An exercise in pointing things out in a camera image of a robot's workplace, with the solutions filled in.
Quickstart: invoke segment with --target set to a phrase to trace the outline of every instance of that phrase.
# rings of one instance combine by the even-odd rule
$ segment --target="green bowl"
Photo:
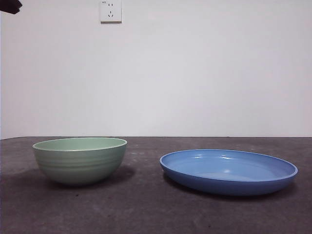
[[[121,164],[127,141],[108,137],[47,140],[33,145],[39,168],[56,182],[81,186],[108,177]]]

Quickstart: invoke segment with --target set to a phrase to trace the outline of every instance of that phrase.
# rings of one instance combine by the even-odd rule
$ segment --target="blue dish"
[[[268,155],[235,150],[185,150],[160,158],[168,177],[192,189],[249,196],[276,192],[296,176],[293,164]]]

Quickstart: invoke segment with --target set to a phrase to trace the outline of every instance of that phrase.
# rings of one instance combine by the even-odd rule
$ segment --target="wall outlet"
[[[121,22],[121,0],[102,0],[100,2],[101,22]]]

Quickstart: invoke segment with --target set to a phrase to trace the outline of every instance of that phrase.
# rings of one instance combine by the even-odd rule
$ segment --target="plate rim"
[[[187,173],[183,173],[183,172],[180,172],[180,171],[177,171],[177,170],[173,170],[169,167],[167,167],[164,163],[163,163],[163,158],[168,156],[168,155],[172,155],[172,154],[175,154],[175,153],[179,153],[179,152],[186,152],[186,151],[210,151],[210,150],[215,150],[215,151],[231,151],[231,152],[242,152],[242,153],[249,153],[249,154],[253,154],[253,155],[261,155],[261,156],[265,156],[265,157],[272,157],[272,158],[275,158],[275,159],[278,159],[278,160],[281,160],[281,161],[284,161],[288,164],[290,164],[291,166],[294,167],[295,171],[290,174],[290,175],[287,175],[287,176],[283,176],[283,177],[278,177],[278,178],[272,178],[272,179],[262,179],[262,180],[238,180],[238,179],[220,179],[220,178],[214,178],[214,177],[203,177],[203,176],[197,176],[197,175],[192,175],[192,174],[187,174]],[[171,152],[171,153],[168,153],[168,154],[165,154],[163,155],[160,159],[159,159],[159,163],[161,166],[165,167],[166,169],[169,169],[173,172],[176,172],[176,173],[179,173],[179,174],[183,174],[183,175],[186,175],[186,176],[191,176],[191,177],[195,177],[195,178],[202,178],[202,179],[213,179],[213,180],[220,180],[220,181],[228,181],[228,182],[247,182],[247,183],[254,183],[254,182],[270,182],[270,181],[278,181],[278,180],[283,180],[283,179],[287,179],[287,178],[292,178],[294,176],[297,175],[298,173],[298,168],[292,164],[291,162],[288,162],[284,159],[281,159],[281,158],[278,158],[278,157],[274,157],[274,156],[270,156],[270,155],[264,155],[264,154],[259,154],[259,153],[254,153],[254,152],[248,152],[248,151],[241,151],[241,150],[225,150],[225,149],[189,149],[189,150],[179,150],[179,151],[175,151],[175,152]]]

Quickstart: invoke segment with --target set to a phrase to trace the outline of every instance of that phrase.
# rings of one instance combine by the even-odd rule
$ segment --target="dark object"
[[[22,4],[19,0],[0,0],[0,11],[16,14],[21,7]]]

